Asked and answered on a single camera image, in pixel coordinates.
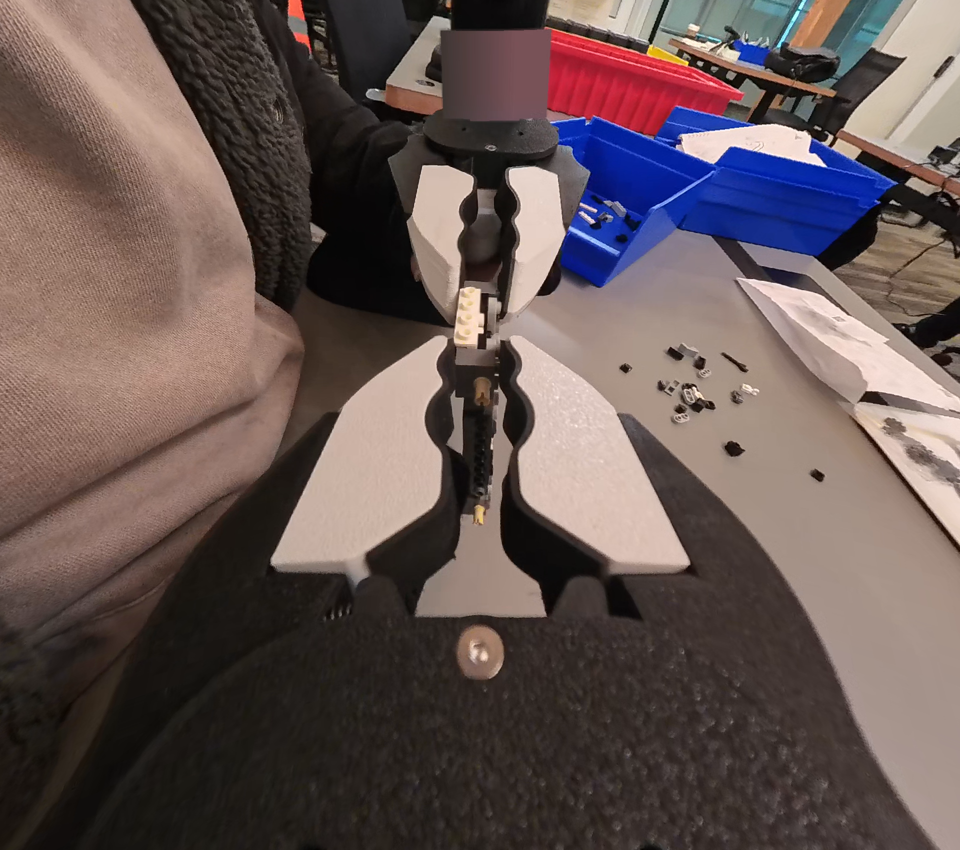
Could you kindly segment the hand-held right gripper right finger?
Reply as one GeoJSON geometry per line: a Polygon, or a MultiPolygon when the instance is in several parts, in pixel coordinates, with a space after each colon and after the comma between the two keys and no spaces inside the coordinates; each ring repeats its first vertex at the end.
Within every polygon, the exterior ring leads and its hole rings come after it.
{"type": "Polygon", "coordinates": [[[612,404],[525,337],[504,343],[504,550],[552,612],[567,584],[675,575],[690,556],[612,404]]]}

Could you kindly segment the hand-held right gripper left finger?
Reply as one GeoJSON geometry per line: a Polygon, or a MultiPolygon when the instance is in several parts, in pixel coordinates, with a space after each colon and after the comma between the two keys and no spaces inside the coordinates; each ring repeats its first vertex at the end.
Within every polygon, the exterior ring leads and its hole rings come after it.
{"type": "Polygon", "coordinates": [[[352,395],[270,557],[283,574],[391,581],[409,612],[454,555],[454,347],[434,336],[352,395]]]}

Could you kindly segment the dark toy brick assembly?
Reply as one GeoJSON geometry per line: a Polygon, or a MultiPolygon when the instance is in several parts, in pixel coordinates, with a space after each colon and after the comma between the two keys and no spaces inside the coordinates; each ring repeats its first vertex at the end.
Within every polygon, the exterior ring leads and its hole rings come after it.
{"type": "MultiPolygon", "coordinates": [[[[499,360],[500,301],[491,281],[469,281],[460,290],[452,341],[455,348],[497,348],[499,360]]],[[[498,423],[499,386],[496,403],[488,409],[468,405],[462,400],[462,455],[469,471],[464,511],[475,525],[485,523],[491,507],[494,479],[494,439],[498,423]]]]}

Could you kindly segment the wooden-edged side table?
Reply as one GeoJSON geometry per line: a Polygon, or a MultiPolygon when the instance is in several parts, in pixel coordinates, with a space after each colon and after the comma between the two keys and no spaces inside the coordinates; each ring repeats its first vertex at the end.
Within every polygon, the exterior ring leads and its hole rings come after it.
{"type": "Polygon", "coordinates": [[[450,28],[450,20],[433,17],[415,39],[386,82],[384,102],[402,112],[429,116],[443,106],[442,83],[426,75],[441,34],[450,28]]]}

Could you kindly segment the blue storage bin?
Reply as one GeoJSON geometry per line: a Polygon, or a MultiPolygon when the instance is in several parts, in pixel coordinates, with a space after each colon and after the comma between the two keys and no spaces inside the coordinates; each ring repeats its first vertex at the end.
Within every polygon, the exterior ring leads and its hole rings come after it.
{"type": "Polygon", "coordinates": [[[603,287],[679,226],[708,162],[595,117],[557,121],[559,143],[589,172],[561,248],[564,270],[603,287]]]}

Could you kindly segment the scattered small toy bricks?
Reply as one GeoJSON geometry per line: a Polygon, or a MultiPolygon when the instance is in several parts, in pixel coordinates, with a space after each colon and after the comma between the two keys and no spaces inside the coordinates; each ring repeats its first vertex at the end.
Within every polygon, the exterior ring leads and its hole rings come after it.
{"type": "Polygon", "coordinates": [[[741,459],[759,471],[798,472],[817,483],[826,473],[789,440],[782,414],[762,403],[761,391],[742,366],[720,361],[682,344],[647,361],[623,360],[616,370],[625,396],[616,404],[644,424],[684,461],[741,459]],[[774,411],[769,421],[759,414],[774,411]]]}

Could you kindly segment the red storage bin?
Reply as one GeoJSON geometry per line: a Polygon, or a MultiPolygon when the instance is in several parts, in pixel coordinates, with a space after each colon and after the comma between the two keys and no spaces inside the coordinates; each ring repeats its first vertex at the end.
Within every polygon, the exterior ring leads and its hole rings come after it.
{"type": "Polygon", "coordinates": [[[655,136],[677,107],[723,115],[738,88],[697,68],[550,30],[548,110],[655,136]]]}

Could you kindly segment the row of black boxes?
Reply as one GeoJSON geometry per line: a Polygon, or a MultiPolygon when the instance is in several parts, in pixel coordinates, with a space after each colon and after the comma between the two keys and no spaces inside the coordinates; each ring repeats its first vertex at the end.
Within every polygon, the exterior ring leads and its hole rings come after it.
{"type": "Polygon", "coordinates": [[[646,40],[562,17],[547,16],[546,28],[556,33],[568,34],[577,39],[589,40],[593,43],[643,55],[648,54],[650,49],[650,43],[646,40]]]}

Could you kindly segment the white paper sheets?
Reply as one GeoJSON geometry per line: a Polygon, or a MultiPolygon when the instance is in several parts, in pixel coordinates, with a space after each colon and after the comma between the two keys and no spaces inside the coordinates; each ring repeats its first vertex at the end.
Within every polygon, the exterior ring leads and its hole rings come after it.
{"type": "Polygon", "coordinates": [[[710,164],[716,164],[730,151],[743,151],[819,167],[827,166],[811,152],[813,140],[808,134],[779,125],[749,125],[682,134],[678,139],[680,152],[710,164]]]}

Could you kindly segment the white printed paper bag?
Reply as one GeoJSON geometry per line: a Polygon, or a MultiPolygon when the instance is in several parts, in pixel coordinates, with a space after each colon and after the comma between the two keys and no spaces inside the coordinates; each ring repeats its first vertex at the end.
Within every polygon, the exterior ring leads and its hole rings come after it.
{"type": "Polygon", "coordinates": [[[956,395],[824,296],[764,280],[737,283],[800,362],[847,403],[870,393],[959,411],[956,395]]]}

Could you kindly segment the person's black fleece jacket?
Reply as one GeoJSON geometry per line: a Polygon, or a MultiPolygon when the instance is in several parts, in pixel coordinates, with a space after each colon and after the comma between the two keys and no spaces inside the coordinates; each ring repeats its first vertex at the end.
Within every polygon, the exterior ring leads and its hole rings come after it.
{"type": "MultiPolygon", "coordinates": [[[[258,293],[290,312],[310,249],[309,163],[289,91],[248,0],[131,0],[222,163],[258,293]]],[[[2,829],[56,761],[58,724],[33,664],[2,625],[2,829]]]]}

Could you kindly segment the black backpack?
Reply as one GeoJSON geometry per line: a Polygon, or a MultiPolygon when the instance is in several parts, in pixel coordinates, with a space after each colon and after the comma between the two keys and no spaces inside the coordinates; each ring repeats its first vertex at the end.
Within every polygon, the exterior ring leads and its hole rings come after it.
{"type": "Polygon", "coordinates": [[[875,243],[882,208],[876,206],[864,214],[852,227],[838,236],[817,260],[823,267],[836,271],[861,256],[875,243]]]}

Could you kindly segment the black duffel bag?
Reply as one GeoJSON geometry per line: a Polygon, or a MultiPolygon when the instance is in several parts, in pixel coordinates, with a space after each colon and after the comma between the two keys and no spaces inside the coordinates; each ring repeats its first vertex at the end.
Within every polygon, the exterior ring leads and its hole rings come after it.
{"type": "Polygon", "coordinates": [[[840,56],[831,49],[784,42],[767,54],[763,67],[791,81],[813,85],[834,78],[840,64],[840,56]]]}

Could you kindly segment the person's beige shirt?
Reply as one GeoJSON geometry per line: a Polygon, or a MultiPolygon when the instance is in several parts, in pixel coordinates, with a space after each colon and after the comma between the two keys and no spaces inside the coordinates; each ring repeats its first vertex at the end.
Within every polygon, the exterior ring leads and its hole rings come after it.
{"type": "Polygon", "coordinates": [[[2,0],[2,625],[55,713],[270,466],[303,343],[132,0],[2,0]]]}

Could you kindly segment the black office chair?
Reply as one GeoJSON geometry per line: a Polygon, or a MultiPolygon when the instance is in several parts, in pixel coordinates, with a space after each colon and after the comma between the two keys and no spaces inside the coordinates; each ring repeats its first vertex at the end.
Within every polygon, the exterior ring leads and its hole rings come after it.
{"type": "Polygon", "coordinates": [[[761,124],[783,126],[809,134],[813,139],[834,145],[838,133],[857,108],[904,63],[875,49],[867,53],[833,86],[834,96],[821,99],[808,118],[785,109],[770,109],[761,124]]]}

